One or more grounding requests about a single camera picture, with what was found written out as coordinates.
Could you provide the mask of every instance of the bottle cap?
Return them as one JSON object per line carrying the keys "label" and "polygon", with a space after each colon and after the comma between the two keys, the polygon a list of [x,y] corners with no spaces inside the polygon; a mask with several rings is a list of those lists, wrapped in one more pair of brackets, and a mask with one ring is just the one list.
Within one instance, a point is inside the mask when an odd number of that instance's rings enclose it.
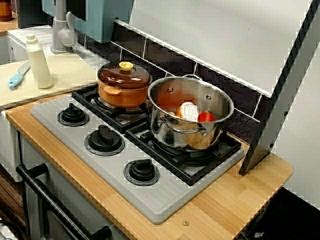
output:
{"label": "bottle cap", "polygon": [[27,44],[36,44],[38,42],[38,39],[36,38],[35,34],[29,33],[26,36],[26,43]]}

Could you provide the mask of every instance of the cutting board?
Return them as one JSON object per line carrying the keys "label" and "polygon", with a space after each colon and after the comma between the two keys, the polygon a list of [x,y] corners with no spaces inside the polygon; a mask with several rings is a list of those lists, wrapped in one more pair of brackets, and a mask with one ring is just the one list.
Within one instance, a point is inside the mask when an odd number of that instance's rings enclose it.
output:
{"label": "cutting board", "polygon": [[38,99],[63,94],[97,83],[97,72],[76,53],[63,53],[46,57],[52,76],[52,86],[36,87],[32,69],[24,75],[17,89],[11,90],[7,83],[17,69],[27,61],[0,65],[0,110],[13,108]]}

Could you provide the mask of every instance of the gray stovetop panel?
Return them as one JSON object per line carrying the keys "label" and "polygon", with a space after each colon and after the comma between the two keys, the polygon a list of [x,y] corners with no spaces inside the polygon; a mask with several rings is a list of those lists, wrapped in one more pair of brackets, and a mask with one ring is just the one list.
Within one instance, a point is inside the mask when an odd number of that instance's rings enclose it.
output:
{"label": "gray stovetop panel", "polygon": [[[89,114],[90,119],[86,125],[68,127],[58,122],[58,114],[69,103]],[[30,113],[154,224],[161,224],[244,157],[244,150],[241,148],[196,184],[188,186],[71,96],[37,104]],[[121,153],[98,156],[86,149],[85,138],[97,130],[99,125],[109,126],[124,139],[125,147]],[[137,186],[128,182],[124,175],[124,168],[129,162],[142,159],[152,159],[152,163],[159,169],[160,178],[154,185]]]}

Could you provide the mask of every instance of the oven handle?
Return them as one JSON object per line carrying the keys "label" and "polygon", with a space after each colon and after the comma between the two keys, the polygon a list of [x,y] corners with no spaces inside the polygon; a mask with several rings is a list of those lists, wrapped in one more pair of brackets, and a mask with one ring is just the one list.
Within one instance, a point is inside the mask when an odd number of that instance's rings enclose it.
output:
{"label": "oven handle", "polygon": [[39,179],[36,179],[36,177],[49,172],[45,163],[30,170],[27,170],[24,164],[20,164],[16,167],[16,172],[78,240],[107,240],[112,236],[108,226],[104,226],[91,235],[62,202]]}

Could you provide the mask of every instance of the pot rim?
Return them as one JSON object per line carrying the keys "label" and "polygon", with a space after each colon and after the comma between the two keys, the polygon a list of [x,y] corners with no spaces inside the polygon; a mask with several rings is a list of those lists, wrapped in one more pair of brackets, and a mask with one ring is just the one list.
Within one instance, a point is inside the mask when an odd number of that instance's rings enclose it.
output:
{"label": "pot rim", "polygon": [[[187,80],[187,81],[196,81],[196,82],[199,82],[200,84],[202,85],[205,85],[205,86],[208,86],[208,87],[211,87],[212,89],[214,90],[217,90],[218,92],[220,92],[224,97],[226,97],[229,101],[230,104],[230,111],[229,111],[229,114],[220,119],[220,120],[216,120],[216,121],[192,121],[192,120],[187,120],[187,119],[183,119],[181,117],[178,117],[178,116],[173,116],[171,114],[169,114],[167,111],[163,110],[162,108],[160,108],[155,102],[154,100],[152,99],[151,97],[151,90],[153,89],[153,87],[158,84],[158,83],[163,83],[167,80],[174,80],[174,79],[183,79],[183,80]],[[186,121],[186,122],[189,122],[189,123],[195,123],[195,124],[217,124],[217,123],[222,123],[224,122],[226,119],[228,119],[235,111],[235,106],[234,106],[234,103],[233,101],[231,100],[231,98],[224,92],[222,91],[220,88],[208,83],[208,82],[205,82],[205,81],[201,81],[201,80],[198,80],[198,79],[194,79],[194,78],[190,78],[190,77],[183,77],[183,76],[169,76],[169,77],[163,77],[163,78],[160,78],[154,82],[151,83],[151,85],[149,86],[148,88],[148,99],[149,101],[152,103],[152,105],[154,105],[158,110],[160,110],[161,112],[163,112],[164,114],[166,115],[169,115],[171,118],[173,119],[177,119],[177,120],[183,120],[183,121]]]}

